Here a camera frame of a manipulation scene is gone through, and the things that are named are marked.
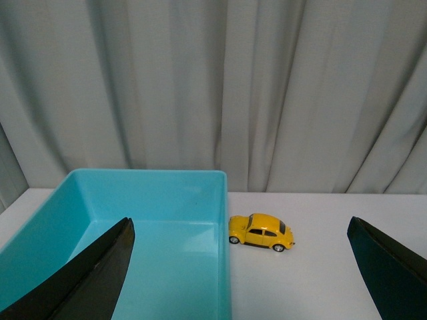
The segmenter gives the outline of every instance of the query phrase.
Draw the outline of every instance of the curtain fold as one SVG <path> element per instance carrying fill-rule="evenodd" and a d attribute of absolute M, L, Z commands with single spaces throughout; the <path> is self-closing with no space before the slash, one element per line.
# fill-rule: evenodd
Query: curtain fold
<path fill-rule="evenodd" d="M 424 1 L 4 0 L 0 123 L 30 187 L 108 167 L 427 193 L 426 42 Z"/>

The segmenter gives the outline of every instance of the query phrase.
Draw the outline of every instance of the car windshield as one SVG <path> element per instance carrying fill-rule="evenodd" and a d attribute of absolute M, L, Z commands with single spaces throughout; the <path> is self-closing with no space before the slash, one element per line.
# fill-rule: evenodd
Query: car windshield
<path fill-rule="evenodd" d="M 249 227 L 251 226 L 251 224 L 252 224 L 252 219 L 253 219 L 254 217 L 253 217 L 253 215 L 250 215 L 249 216 L 249 222 L 248 222 L 248 227 L 246 228 L 246 229 L 249 229 Z"/>

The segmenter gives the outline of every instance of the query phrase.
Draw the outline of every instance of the volkswagen beetle model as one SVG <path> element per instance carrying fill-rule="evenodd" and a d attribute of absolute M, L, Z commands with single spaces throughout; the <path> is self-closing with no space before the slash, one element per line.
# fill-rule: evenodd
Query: volkswagen beetle model
<path fill-rule="evenodd" d="M 249 217 L 233 216 L 228 228 L 228 239 L 234 245 L 242 243 L 282 252 L 295 244 L 291 229 L 283 221 L 265 213 L 253 213 Z"/>

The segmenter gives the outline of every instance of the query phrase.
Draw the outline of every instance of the car window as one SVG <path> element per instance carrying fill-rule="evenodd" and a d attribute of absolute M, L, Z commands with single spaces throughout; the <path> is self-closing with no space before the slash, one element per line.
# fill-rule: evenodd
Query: car window
<path fill-rule="evenodd" d="M 262 235 L 261 229 L 250 229 L 249 233 L 255 233 L 256 235 Z"/>
<path fill-rule="evenodd" d="M 279 231 L 281 234 L 285 234 L 285 230 L 286 230 L 286 226 L 285 223 L 283 221 L 280 221 L 280 225 L 279 225 Z"/>
<path fill-rule="evenodd" d="M 264 235 L 268 235 L 269 237 L 277 237 L 278 235 L 276 235 L 274 232 L 270 232 L 266 230 L 266 233 L 264 233 Z"/>

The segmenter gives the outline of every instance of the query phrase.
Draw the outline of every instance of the car roof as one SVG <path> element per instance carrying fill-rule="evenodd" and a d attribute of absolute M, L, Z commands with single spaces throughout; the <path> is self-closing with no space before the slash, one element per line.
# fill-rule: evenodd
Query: car roof
<path fill-rule="evenodd" d="M 279 230 L 279 219 L 266 215 L 265 213 L 253 213 L 251 228 L 267 229 L 271 231 Z"/>

